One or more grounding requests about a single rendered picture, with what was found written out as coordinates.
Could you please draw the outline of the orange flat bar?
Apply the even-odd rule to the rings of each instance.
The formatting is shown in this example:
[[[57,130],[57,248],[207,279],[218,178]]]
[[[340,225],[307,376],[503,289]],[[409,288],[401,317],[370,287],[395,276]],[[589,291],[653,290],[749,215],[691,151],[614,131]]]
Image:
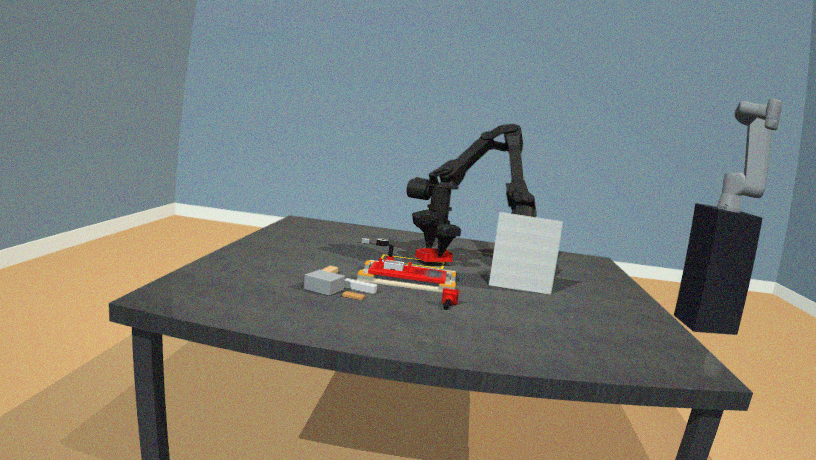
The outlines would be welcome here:
[[[349,291],[346,291],[346,292],[344,292],[342,294],[342,297],[347,297],[347,298],[352,298],[352,299],[357,299],[357,300],[362,300],[364,298],[364,296],[365,295],[363,295],[363,294],[358,294],[358,293],[349,292]]]

